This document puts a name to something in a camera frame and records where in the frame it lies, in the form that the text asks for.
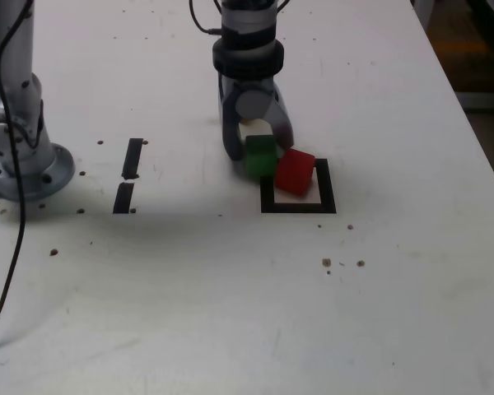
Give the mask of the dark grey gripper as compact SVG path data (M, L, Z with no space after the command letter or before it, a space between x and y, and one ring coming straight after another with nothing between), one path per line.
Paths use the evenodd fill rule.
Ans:
M232 92L234 86L261 88L263 91L245 91L239 94ZM271 127L273 136L281 148L291 148L294 145L291 120L286 109L279 103L280 94L274 77L244 81L218 74L222 141L231 160L240 161L244 155L239 132L241 118L261 119L266 122Z

